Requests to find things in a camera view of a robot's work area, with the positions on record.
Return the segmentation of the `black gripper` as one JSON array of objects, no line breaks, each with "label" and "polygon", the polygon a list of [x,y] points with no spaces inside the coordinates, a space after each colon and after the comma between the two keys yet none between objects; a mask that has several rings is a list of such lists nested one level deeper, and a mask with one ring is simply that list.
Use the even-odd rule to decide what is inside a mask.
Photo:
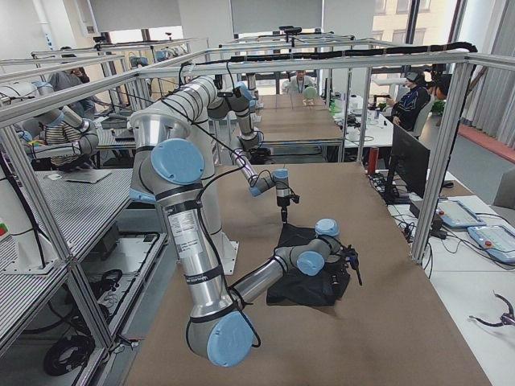
[{"label": "black gripper", "polygon": [[283,224],[286,224],[286,206],[290,205],[290,202],[299,203],[300,196],[295,194],[290,188],[277,189],[276,190],[277,205],[281,206],[281,220]]},{"label": "black gripper", "polygon": [[352,246],[342,247],[336,255],[331,255],[330,259],[325,262],[325,270],[328,272],[338,272],[348,267],[356,272],[358,283],[362,286],[358,252]]}]

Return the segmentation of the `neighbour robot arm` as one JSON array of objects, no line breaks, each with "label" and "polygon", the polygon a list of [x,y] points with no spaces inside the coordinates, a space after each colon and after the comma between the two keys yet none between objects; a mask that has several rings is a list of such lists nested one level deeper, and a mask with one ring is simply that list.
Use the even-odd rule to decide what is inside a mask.
[{"label": "neighbour robot arm", "polygon": [[[12,105],[54,92],[48,82],[18,82],[1,87],[1,104]],[[92,121],[80,117],[67,105],[33,117],[43,127],[40,144],[19,134],[25,153],[33,158],[58,158],[66,163],[81,156],[91,155],[97,149],[98,136]]]}]

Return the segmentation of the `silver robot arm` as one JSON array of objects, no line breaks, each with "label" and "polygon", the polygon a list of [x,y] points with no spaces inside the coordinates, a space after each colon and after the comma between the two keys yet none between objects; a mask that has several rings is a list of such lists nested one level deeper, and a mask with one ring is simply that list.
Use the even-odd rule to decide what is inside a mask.
[{"label": "silver robot arm", "polygon": [[260,345],[244,309],[270,287],[294,284],[287,298],[314,306],[322,294],[340,298],[348,271],[359,268],[357,252],[340,242],[337,222],[321,219],[313,228],[284,224],[270,257],[235,283],[227,282],[224,264],[237,251],[222,230],[209,120],[236,114],[241,133],[228,150],[251,195],[275,191],[282,211],[299,201],[287,169],[260,174],[246,157],[260,141],[249,105],[244,85],[222,92],[214,79],[198,76],[130,117],[136,138],[130,198],[162,208],[192,296],[187,345],[219,367],[239,364]]},{"label": "silver robot arm", "polygon": [[237,82],[230,90],[218,91],[216,98],[208,106],[208,116],[213,120],[220,120],[234,113],[240,134],[229,136],[229,153],[233,163],[241,168],[245,176],[249,191],[253,196],[273,188],[276,190],[277,205],[280,207],[281,220],[288,223],[287,208],[291,203],[298,203],[299,196],[296,195],[289,184],[289,172],[286,168],[274,171],[265,171],[260,174],[255,171],[249,155],[256,150],[262,142],[264,135],[255,129],[251,117],[251,104],[254,102],[253,94],[245,83]]}]

